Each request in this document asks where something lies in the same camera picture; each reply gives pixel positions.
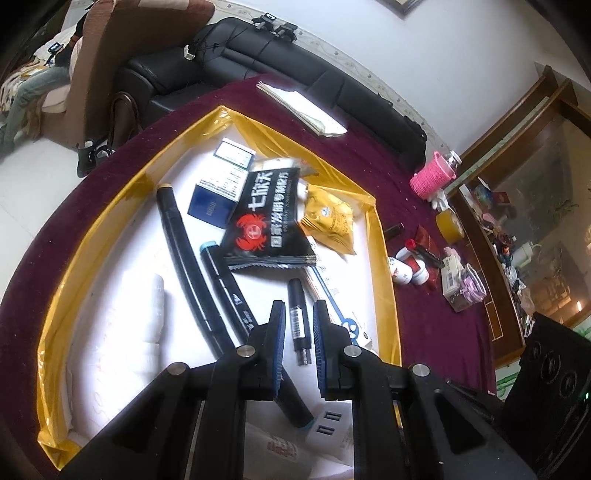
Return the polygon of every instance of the pink cup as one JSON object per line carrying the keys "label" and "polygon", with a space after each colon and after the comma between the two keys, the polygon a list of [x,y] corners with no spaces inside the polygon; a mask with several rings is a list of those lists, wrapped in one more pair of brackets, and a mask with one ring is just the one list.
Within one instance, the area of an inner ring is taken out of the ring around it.
{"label": "pink cup", "polygon": [[439,153],[433,154],[433,160],[410,179],[410,187],[423,200],[427,200],[438,189],[456,178],[456,173]]}

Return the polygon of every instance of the black speaker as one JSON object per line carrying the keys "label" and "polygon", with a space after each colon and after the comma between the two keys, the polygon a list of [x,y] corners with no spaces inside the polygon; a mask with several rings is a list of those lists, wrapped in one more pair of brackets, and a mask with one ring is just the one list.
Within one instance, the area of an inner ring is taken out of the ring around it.
{"label": "black speaker", "polygon": [[540,479],[591,478],[591,342],[536,313],[498,429]]}

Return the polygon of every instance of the red bottle cap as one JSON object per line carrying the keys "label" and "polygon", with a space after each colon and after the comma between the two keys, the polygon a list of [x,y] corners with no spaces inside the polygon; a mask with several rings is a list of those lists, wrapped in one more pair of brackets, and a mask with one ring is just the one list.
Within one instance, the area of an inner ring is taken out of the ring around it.
{"label": "red bottle cap", "polygon": [[417,249],[417,243],[412,238],[406,240],[404,246],[410,251]]}

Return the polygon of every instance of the yellow tape roll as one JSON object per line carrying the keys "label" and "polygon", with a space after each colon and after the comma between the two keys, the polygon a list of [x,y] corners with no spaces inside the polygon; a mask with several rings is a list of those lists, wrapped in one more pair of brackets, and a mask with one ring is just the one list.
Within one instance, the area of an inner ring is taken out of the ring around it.
{"label": "yellow tape roll", "polygon": [[444,210],[435,217],[437,227],[448,244],[454,244],[464,238],[464,229],[460,220],[451,210]]}

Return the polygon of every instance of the decorative wall border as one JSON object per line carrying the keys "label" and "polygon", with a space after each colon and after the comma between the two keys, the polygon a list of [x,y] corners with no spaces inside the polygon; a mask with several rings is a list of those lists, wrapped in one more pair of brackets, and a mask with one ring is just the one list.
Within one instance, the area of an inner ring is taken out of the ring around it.
{"label": "decorative wall border", "polygon": [[[210,0],[216,7],[216,13],[212,21],[218,21],[225,17],[238,17],[249,21],[253,18],[260,17],[265,12],[244,5],[224,1],[224,0]],[[289,20],[277,19],[277,23],[285,23]],[[383,80],[373,74],[370,70],[361,65],[358,61],[344,53],[342,50],[325,42],[316,35],[298,28],[296,31],[296,44],[306,50],[318,55],[320,58],[328,61],[330,64],[339,68],[350,77],[357,80],[359,83],[365,85],[371,91],[378,93],[385,99],[388,99],[394,105],[394,108],[402,115],[407,115],[413,121],[421,125],[427,134],[427,160],[431,159],[433,151],[437,150],[441,153],[448,154],[450,148],[441,139],[435,130],[427,123],[427,121],[396,91],[388,86]]]}

